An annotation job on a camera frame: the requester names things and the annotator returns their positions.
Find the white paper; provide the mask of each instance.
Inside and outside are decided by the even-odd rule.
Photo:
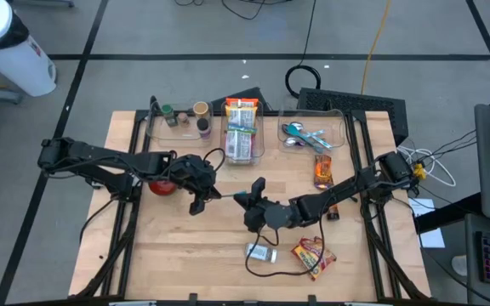
[[[431,199],[409,199],[409,205],[411,205],[413,215],[415,217],[434,211],[434,202]],[[442,230],[439,228],[421,234],[421,240],[423,241],[423,247],[446,247],[445,243],[443,242]]]

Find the clear plastic bin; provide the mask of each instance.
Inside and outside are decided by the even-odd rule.
[[[213,106],[211,103],[206,102],[209,105],[209,125],[211,126],[211,135],[208,139],[202,139],[200,133],[197,130],[197,118],[192,110],[191,105],[176,105],[171,104],[174,108],[174,113],[177,116],[179,113],[184,112],[188,115],[189,125],[184,127],[179,124],[176,127],[170,127],[160,111],[162,103],[151,103],[151,109],[149,112],[149,118],[147,123],[146,134],[154,139],[161,146],[167,147],[196,147],[202,148],[212,144],[212,140],[216,139],[214,134],[214,116]]]
[[[283,130],[284,125],[291,123],[301,123],[297,125],[300,134],[305,137],[302,139],[290,135]],[[294,154],[328,154],[345,143],[346,125],[344,114],[341,110],[279,110],[277,120],[277,137],[279,138],[278,149],[285,153]],[[290,145],[293,141],[300,142],[302,145]],[[323,146],[320,141],[324,141],[332,146],[331,149]]]
[[[226,152],[226,162],[230,165],[255,165],[260,162],[264,155],[264,108],[258,103],[256,116],[254,118],[254,128],[256,133],[252,136],[252,149],[249,158],[235,158],[226,151],[226,135],[228,133],[228,116],[226,115],[226,103],[222,104],[220,112],[220,148]]]

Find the orange snack wrapper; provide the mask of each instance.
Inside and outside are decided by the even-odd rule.
[[[327,155],[315,156],[315,177],[313,184],[319,190],[327,190],[333,187],[332,180],[332,157]]]
[[[228,106],[256,107],[258,103],[258,99],[226,98],[226,104]]]
[[[300,239],[298,245],[291,252],[307,269],[311,269],[311,267],[315,265],[316,261],[319,260],[321,250],[322,239],[315,237],[313,240],[308,238]],[[315,281],[328,267],[328,265],[335,261],[336,256],[325,246],[321,262],[310,272],[310,278]]]

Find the table leg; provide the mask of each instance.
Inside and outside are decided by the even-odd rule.
[[[415,218],[415,230],[417,234],[426,233],[464,220],[464,216],[468,213],[483,215],[480,192]]]

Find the small jar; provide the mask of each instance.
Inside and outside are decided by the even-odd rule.
[[[200,118],[197,120],[197,131],[200,133],[200,137],[204,140],[209,139],[211,135],[211,126],[209,120]]]
[[[183,128],[188,128],[191,125],[190,120],[188,120],[188,115],[184,112],[179,113],[177,120],[179,120],[179,125]]]
[[[162,105],[161,111],[169,127],[172,128],[179,125],[177,122],[177,117],[175,116],[174,108],[171,107],[171,105]]]

